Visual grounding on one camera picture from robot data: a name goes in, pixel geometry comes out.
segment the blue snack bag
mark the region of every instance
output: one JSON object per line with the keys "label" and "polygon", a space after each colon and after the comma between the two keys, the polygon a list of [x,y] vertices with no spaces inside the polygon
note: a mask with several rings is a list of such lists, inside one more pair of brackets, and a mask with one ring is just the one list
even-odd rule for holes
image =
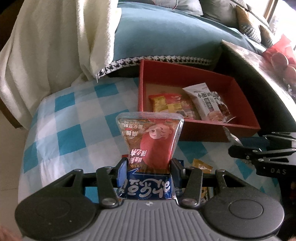
{"label": "blue snack bag", "polygon": [[169,161],[184,118],[175,113],[124,112],[116,122],[129,148],[127,179],[118,195],[128,199],[171,199]]}

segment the houndstooth pillow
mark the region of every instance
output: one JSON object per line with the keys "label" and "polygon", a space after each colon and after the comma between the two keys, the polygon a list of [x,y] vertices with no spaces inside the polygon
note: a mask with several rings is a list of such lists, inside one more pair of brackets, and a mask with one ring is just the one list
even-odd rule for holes
{"label": "houndstooth pillow", "polygon": [[266,48],[271,47],[275,44],[273,33],[267,29],[266,27],[260,25],[260,33],[261,33],[261,44]]}
{"label": "houndstooth pillow", "polygon": [[258,25],[258,20],[252,14],[246,12],[240,6],[235,7],[237,12],[237,19],[239,22],[239,31],[245,34],[249,39],[260,44],[261,34]]}

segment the gray ribbed grip surface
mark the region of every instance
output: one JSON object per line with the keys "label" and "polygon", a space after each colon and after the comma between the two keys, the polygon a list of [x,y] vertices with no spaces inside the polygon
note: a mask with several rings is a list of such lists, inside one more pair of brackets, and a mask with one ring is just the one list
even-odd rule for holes
{"label": "gray ribbed grip surface", "polygon": [[[175,200],[125,200],[103,210],[95,223],[69,241],[226,241],[207,226],[196,210],[183,209]],[[270,237],[266,241],[279,241]]]}

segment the snack bag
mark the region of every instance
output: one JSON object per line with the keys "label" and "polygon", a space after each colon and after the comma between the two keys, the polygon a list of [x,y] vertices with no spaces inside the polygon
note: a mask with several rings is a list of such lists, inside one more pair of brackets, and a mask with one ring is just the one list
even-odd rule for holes
{"label": "snack bag", "polygon": [[[192,163],[193,167],[199,168],[202,170],[203,173],[211,173],[213,167],[204,163],[203,161],[199,159],[194,159]],[[206,202],[210,198],[210,191],[208,187],[202,188],[202,194],[201,194],[201,203]]]}
{"label": "snack bag", "polygon": [[195,112],[190,101],[180,94],[164,93],[149,95],[152,101],[153,112],[178,113],[184,118],[195,119]]}
{"label": "snack bag", "polygon": [[175,113],[124,112],[116,117],[129,149],[127,179],[119,190],[129,199],[171,199],[169,161],[184,118]]}
{"label": "snack bag", "polygon": [[192,99],[203,121],[228,123],[234,117],[217,92],[211,92],[206,83],[183,88]]}
{"label": "snack bag", "polygon": [[215,91],[212,91],[211,94],[214,97],[221,113],[225,116],[225,122],[227,123],[230,120],[232,120],[234,118],[233,115],[229,112],[228,107],[223,103],[223,101],[221,100],[221,97],[218,95],[218,93]]}

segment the red box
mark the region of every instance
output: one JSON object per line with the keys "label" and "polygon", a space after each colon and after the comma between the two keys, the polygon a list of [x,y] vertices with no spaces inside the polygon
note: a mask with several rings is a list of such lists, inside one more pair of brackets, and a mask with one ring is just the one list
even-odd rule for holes
{"label": "red box", "polygon": [[228,142],[223,126],[237,137],[251,137],[260,130],[255,114],[234,78],[179,64],[141,60],[138,110],[152,112],[149,95],[184,93],[182,88],[200,83],[206,83],[211,91],[218,92],[236,116],[235,123],[185,119],[180,140]]}

